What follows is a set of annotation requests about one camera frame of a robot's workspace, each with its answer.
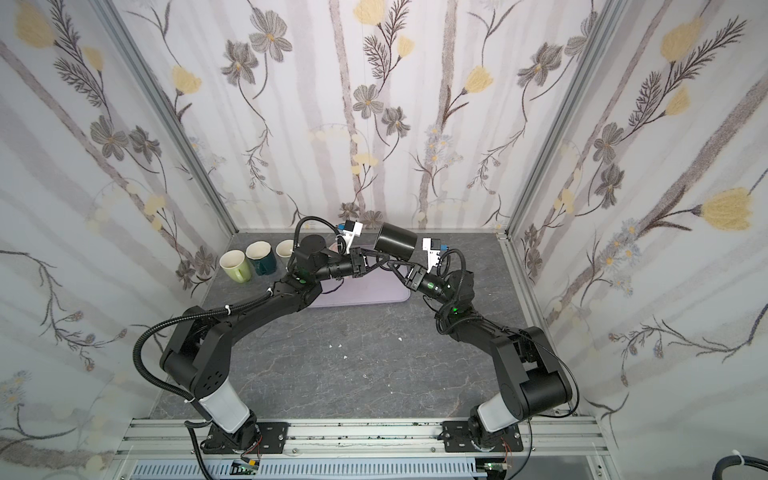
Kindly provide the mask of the black ceramic mug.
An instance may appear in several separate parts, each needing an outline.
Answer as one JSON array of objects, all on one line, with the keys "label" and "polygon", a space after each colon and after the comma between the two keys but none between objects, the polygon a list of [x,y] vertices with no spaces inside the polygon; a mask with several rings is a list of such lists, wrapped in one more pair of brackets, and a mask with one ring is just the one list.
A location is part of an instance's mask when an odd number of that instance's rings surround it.
[{"label": "black ceramic mug", "polygon": [[416,233],[391,223],[383,223],[374,242],[374,250],[400,261],[409,261],[416,248]]}]

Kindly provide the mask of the grey ceramic mug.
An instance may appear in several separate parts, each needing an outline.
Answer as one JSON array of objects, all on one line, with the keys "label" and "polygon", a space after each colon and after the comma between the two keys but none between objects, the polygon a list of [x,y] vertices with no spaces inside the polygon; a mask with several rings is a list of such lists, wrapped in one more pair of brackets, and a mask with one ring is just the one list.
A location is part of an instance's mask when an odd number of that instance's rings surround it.
[{"label": "grey ceramic mug", "polygon": [[288,269],[288,264],[292,257],[293,250],[294,250],[294,241],[292,239],[286,239],[286,240],[280,241],[275,248],[277,258],[280,260],[282,266],[285,269]]}]

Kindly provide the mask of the dark green ceramic mug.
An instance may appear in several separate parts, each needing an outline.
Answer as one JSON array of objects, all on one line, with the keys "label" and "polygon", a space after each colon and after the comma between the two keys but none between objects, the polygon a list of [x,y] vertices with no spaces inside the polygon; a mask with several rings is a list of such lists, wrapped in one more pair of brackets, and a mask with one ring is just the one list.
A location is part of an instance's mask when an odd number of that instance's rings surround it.
[{"label": "dark green ceramic mug", "polygon": [[245,255],[258,276],[272,275],[277,270],[277,260],[269,242],[259,240],[249,244]]}]

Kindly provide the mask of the light green ceramic mug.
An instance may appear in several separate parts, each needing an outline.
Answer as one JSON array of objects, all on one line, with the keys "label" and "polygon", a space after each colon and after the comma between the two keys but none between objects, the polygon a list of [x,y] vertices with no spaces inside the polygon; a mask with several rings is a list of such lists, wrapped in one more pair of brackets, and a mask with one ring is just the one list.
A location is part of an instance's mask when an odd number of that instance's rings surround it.
[{"label": "light green ceramic mug", "polygon": [[249,262],[241,250],[229,250],[222,254],[219,266],[235,283],[244,284],[252,279]]}]

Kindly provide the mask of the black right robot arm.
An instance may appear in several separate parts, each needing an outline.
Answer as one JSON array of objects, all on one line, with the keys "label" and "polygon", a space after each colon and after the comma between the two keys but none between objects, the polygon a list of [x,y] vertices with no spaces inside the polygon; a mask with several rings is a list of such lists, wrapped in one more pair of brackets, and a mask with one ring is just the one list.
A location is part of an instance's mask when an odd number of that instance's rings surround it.
[{"label": "black right robot arm", "polygon": [[468,418],[472,441],[488,449],[509,427],[571,401],[574,388],[562,363],[538,327],[513,329],[486,318],[474,307],[474,274],[449,273],[402,261],[387,268],[408,289],[440,304],[436,330],[488,354],[499,392],[474,407]]}]

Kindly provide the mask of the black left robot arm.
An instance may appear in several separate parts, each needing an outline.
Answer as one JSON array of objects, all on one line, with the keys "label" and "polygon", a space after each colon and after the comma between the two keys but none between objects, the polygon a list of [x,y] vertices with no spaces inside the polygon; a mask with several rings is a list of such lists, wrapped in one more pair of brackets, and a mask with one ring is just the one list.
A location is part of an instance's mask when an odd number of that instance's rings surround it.
[{"label": "black left robot arm", "polygon": [[363,247],[334,252],[323,237],[310,235],[295,244],[286,274],[262,296],[218,313],[198,307],[187,311],[192,318],[176,327],[160,367],[181,389],[179,395],[211,422],[219,448],[243,453],[262,437],[256,414],[230,380],[235,345],[269,323],[306,309],[323,293],[324,280],[362,277],[394,258]]}]

